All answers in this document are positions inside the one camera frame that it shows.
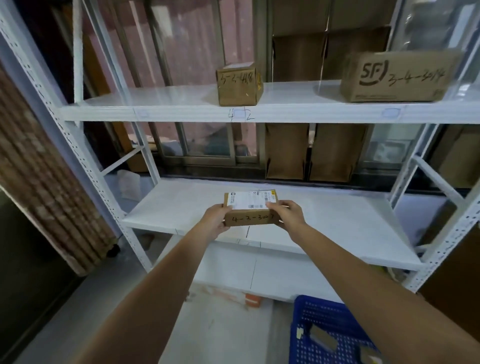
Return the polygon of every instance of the blue basket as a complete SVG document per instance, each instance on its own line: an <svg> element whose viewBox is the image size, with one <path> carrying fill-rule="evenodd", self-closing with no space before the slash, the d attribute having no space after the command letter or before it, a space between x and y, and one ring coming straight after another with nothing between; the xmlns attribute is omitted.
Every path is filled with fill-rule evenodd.
<svg viewBox="0 0 480 364"><path fill-rule="evenodd" d="M310 339L312 324L338 340L335 353L327 352ZM301 339L297 339L297 328L303 328ZM290 328L289 364L357 364L360 362L359 345L377 350L344 304L310 296L298 296L295 299Z"/></svg>

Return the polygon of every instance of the curtain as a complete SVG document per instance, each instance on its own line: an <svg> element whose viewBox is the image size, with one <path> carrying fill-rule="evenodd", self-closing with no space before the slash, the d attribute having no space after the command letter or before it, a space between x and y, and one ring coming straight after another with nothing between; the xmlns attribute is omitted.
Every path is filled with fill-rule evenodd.
<svg viewBox="0 0 480 364"><path fill-rule="evenodd" d="M0 186L79 276L116 241L2 65Z"/></svg>

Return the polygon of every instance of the hand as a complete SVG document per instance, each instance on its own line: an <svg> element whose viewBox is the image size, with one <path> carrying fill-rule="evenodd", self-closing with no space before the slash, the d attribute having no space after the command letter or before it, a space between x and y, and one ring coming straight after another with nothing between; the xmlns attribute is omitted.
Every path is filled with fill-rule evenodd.
<svg viewBox="0 0 480 364"><path fill-rule="evenodd" d="M290 238L298 243L299 231L308 226L301 207L291 200L280 200L277 203L267 202L266 206L280 215L282 221L277 222L276 225L285 229Z"/></svg>
<svg viewBox="0 0 480 364"><path fill-rule="evenodd" d="M230 227L224 225L223 219L225 218L225 214L232 208L233 206L223 207L223 204L209 207L192 230L194 230L196 234L202 234L206 238L207 243L215 240L219 234L230 229Z"/></svg>

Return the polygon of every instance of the sf logo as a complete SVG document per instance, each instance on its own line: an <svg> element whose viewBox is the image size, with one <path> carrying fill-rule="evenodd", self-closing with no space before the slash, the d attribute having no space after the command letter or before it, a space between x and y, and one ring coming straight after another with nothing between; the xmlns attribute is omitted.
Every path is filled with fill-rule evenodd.
<svg viewBox="0 0 480 364"><path fill-rule="evenodd" d="M360 75L360 85L372 86L384 79L388 71L388 60L383 62L365 63Z"/></svg>

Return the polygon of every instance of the forearm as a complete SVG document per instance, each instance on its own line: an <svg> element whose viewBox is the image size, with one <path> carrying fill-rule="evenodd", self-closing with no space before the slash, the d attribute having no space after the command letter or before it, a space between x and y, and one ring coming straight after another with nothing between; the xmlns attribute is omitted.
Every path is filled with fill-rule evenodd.
<svg viewBox="0 0 480 364"><path fill-rule="evenodd" d="M296 240L392 363L479 362L480 345L427 302L311 227Z"/></svg>
<svg viewBox="0 0 480 364"><path fill-rule="evenodd" d="M207 244L193 228L107 318L78 363L157 363Z"/></svg>

